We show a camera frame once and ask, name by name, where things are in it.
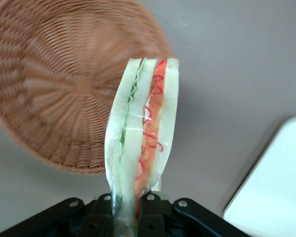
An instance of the white surface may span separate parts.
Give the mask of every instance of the white surface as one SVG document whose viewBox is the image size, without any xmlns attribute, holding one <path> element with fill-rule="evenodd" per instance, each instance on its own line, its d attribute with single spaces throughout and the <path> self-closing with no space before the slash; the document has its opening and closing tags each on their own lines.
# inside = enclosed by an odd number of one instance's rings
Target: white surface
<svg viewBox="0 0 296 237">
<path fill-rule="evenodd" d="M 296 118 L 265 150 L 224 219 L 259 237 L 296 237 Z"/>
</svg>

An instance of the screw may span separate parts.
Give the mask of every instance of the screw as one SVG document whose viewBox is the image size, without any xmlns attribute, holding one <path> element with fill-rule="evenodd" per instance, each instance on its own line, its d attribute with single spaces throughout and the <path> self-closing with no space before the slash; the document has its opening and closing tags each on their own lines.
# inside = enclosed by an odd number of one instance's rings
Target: screw
<svg viewBox="0 0 296 237">
<path fill-rule="evenodd" d="M 69 207 L 75 207 L 75 206 L 78 206 L 79 204 L 79 201 L 73 201 L 69 204 Z"/>
<path fill-rule="evenodd" d="M 179 206 L 180 207 L 187 207 L 187 202 L 186 201 L 179 201 Z"/>
<path fill-rule="evenodd" d="M 111 196 L 110 195 L 107 195 L 107 196 L 104 197 L 104 201 L 109 201 L 109 200 L 111 200 Z"/>
<path fill-rule="evenodd" d="M 149 194 L 149 195 L 147 196 L 147 200 L 149 200 L 149 201 L 153 201 L 153 200 L 155 200 L 155 196 L 152 195 L 152 194 Z"/>
</svg>

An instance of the woven basket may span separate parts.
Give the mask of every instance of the woven basket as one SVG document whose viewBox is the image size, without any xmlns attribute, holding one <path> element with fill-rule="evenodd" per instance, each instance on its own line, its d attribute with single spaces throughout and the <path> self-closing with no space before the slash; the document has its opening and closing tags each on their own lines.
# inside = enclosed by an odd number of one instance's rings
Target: woven basket
<svg viewBox="0 0 296 237">
<path fill-rule="evenodd" d="M 0 0 L 0 122 L 57 168 L 105 172 L 104 136 L 129 58 L 167 58 L 136 0 Z"/>
</svg>

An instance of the plastic wrap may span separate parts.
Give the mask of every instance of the plastic wrap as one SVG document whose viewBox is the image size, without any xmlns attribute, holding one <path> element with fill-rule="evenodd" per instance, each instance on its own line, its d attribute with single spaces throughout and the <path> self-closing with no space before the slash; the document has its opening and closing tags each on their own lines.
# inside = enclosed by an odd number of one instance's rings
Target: plastic wrap
<svg viewBox="0 0 296 237">
<path fill-rule="evenodd" d="M 130 59 L 105 138 L 115 237 L 136 237 L 138 200 L 160 184 L 175 126 L 179 62 Z"/>
</svg>

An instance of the sandwich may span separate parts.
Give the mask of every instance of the sandwich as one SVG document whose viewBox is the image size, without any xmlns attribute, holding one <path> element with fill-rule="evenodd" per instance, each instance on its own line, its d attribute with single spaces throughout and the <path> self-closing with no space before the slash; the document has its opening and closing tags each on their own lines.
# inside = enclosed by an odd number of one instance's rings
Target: sandwich
<svg viewBox="0 0 296 237">
<path fill-rule="evenodd" d="M 174 135 L 178 92 L 177 59 L 129 60 L 105 137 L 115 233 L 137 236 L 136 203 L 157 184 L 165 168 Z"/>
</svg>

